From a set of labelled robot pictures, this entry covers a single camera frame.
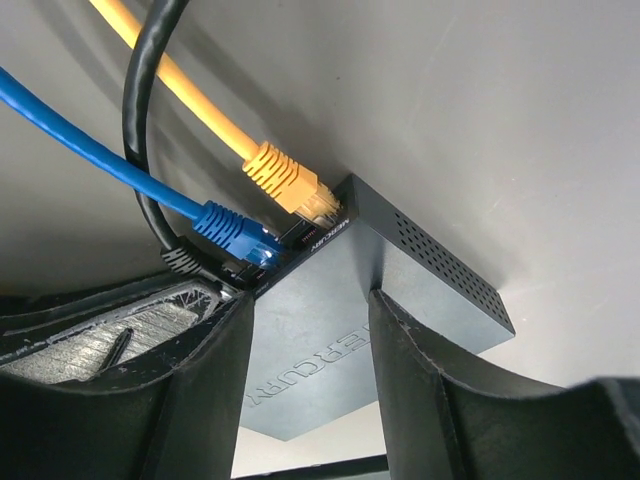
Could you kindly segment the dark grey network switch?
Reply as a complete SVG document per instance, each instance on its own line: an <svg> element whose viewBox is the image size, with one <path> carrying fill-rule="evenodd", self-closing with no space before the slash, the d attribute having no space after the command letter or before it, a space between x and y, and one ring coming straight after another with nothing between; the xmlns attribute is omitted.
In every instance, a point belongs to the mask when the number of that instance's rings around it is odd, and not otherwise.
<svg viewBox="0 0 640 480"><path fill-rule="evenodd" d="M329 230L284 236L277 268L248 269L254 333L241 425L288 441L373 403L368 296L379 289L473 353L515 330L496 289L356 176Z"/></svg>

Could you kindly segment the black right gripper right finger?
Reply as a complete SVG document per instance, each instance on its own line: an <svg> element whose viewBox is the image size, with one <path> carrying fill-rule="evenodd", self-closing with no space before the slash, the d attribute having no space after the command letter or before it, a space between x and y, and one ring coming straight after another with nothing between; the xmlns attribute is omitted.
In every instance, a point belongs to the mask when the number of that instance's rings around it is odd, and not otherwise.
<svg viewBox="0 0 640 480"><path fill-rule="evenodd" d="M562 388L456 345L380 290L369 330L395 479L635 479L639 382Z"/></svg>

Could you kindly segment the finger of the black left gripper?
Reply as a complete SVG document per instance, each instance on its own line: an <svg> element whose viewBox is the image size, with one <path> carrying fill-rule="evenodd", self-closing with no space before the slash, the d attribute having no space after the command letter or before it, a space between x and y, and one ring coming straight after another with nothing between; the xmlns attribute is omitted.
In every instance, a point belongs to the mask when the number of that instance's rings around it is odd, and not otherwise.
<svg viewBox="0 0 640 480"><path fill-rule="evenodd" d="M40 383L86 381L186 332L231 300L218 281L160 274L10 304L1 371Z"/></svg>

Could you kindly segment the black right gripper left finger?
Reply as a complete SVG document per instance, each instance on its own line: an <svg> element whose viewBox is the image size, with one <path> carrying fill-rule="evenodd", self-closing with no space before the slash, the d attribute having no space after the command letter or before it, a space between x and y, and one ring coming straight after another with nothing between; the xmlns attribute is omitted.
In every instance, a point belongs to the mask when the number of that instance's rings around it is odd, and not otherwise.
<svg viewBox="0 0 640 480"><path fill-rule="evenodd" d="M230 478L253 325L246 294L86 382L2 375L2 478Z"/></svg>

